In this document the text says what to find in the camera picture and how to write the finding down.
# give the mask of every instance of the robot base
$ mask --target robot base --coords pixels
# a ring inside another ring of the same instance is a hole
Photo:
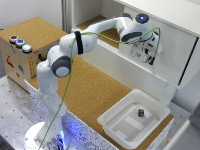
[[[38,150],[40,143],[36,140],[37,134],[44,125],[44,122],[40,122],[32,126],[25,134],[24,137],[24,150]],[[69,145],[70,139],[65,138],[65,144]],[[42,146],[40,150],[49,150],[47,146]]]

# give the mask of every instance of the cork work surface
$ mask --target cork work surface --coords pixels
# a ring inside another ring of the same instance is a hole
[[[57,93],[61,98],[67,81],[68,77],[58,78],[59,90]],[[37,78],[31,79],[29,82],[34,87],[39,88]],[[73,57],[72,78],[65,97],[68,109],[120,150],[123,150],[123,148],[104,133],[102,126],[97,122],[97,118],[129,92],[131,92],[131,89],[128,87],[78,56]],[[172,119],[173,116],[169,115],[136,150],[145,150]]]
[[[105,19],[107,19],[107,18],[105,18],[103,16],[97,16],[97,17],[95,17],[95,18],[93,18],[93,19],[91,19],[91,20],[89,20],[87,22],[84,22],[83,24],[78,25],[77,27],[82,29],[82,30],[85,30],[89,25],[91,25],[91,24],[93,24],[95,22],[98,22],[98,21],[105,20]],[[100,34],[103,34],[103,35],[105,35],[105,36],[107,36],[107,37],[109,37],[111,39],[116,40],[116,41],[120,40],[119,34],[118,34],[116,29],[109,29],[109,30],[101,32]],[[112,45],[115,48],[119,48],[119,43],[112,42],[112,41],[110,41],[110,40],[108,40],[108,39],[106,39],[104,37],[101,37],[101,36],[99,36],[99,39],[104,41],[104,42],[106,42],[106,43],[108,43],[108,44],[110,44],[110,45]]]
[[[25,40],[26,44],[30,44],[33,51],[58,41],[66,34],[66,32],[40,17],[32,18],[0,31],[0,37],[8,43],[10,36],[17,35],[19,39]]]

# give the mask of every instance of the cable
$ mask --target cable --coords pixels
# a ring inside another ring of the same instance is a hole
[[[149,30],[148,32],[146,32],[145,34],[141,35],[140,37],[138,37],[138,38],[136,38],[136,39],[134,39],[134,40],[132,40],[132,41],[129,41],[129,42],[116,41],[116,40],[113,40],[113,39],[111,39],[111,38],[109,38],[109,37],[107,37],[107,36],[105,36],[105,35],[102,35],[102,34],[99,34],[99,33],[94,33],[94,32],[85,32],[85,33],[82,33],[81,35],[85,35],[85,34],[95,34],[95,35],[102,36],[102,37],[104,37],[104,38],[106,38],[106,39],[108,39],[108,40],[111,40],[111,41],[113,41],[113,42],[116,42],[116,43],[128,44],[128,43],[131,43],[131,42],[134,42],[134,41],[137,41],[137,40],[141,39],[143,36],[147,35],[147,34],[150,33],[151,31],[154,31],[154,30],[156,30],[156,29],[159,30],[159,39],[158,39],[158,43],[157,43],[157,47],[156,47],[156,52],[155,52],[154,57],[153,57],[154,60],[155,60],[155,57],[156,57],[156,55],[157,55],[158,46],[159,46],[159,43],[160,43],[160,35],[161,35],[161,30],[160,30],[159,27],[153,28],[153,29]],[[64,95],[63,95],[63,98],[62,98],[62,102],[61,102],[60,107],[59,107],[58,111],[56,112],[56,114],[55,114],[53,120],[51,121],[51,123],[50,123],[50,125],[49,125],[49,127],[48,127],[48,129],[47,129],[47,131],[46,131],[46,133],[45,133],[45,136],[44,136],[44,138],[43,138],[43,140],[42,140],[42,142],[41,142],[40,147],[39,147],[38,150],[40,150],[40,148],[42,147],[42,145],[43,145],[43,143],[44,143],[44,140],[45,140],[45,138],[46,138],[46,136],[47,136],[47,133],[49,132],[49,130],[50,130],[50,128],[51,128],[51,125],[53,124],[55,118],[57,117],[57,115],[58,115],[58,113],[59,113],[59,111],[60,111],[60,108],[62,107],[62,104],[63,104],[63,102],[64,102],[64,99],[65,99],[67,90],[68,90],[68,88],[69,88],[69,83],[70,83],[71,75],[72,75],[72,61],[73,61],[73,60],[72,60],[72,51],[73,51],[73,47],[74,47],[74,42],[75,42],[75,40],[76,40],[76,37],[74,38],[74,40],[73,40],[73,42],[72,42],[72,47],[71,47],[71,62],[70,62],[71,70],[70,70],[70,74],[69,74],[69,80],[68,80],[68,83],[67,83],[67,87],[66,87],[66,89],[65,89],[65,92],[64,92]]]

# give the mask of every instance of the white tray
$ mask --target white tray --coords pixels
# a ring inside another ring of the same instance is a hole
[[[138,117],[138,109],[144,110],[144,117]],[[136,89],[97,120],[105,133],[118,144],[126,149],[135,149],[169,113],[169,108]]]

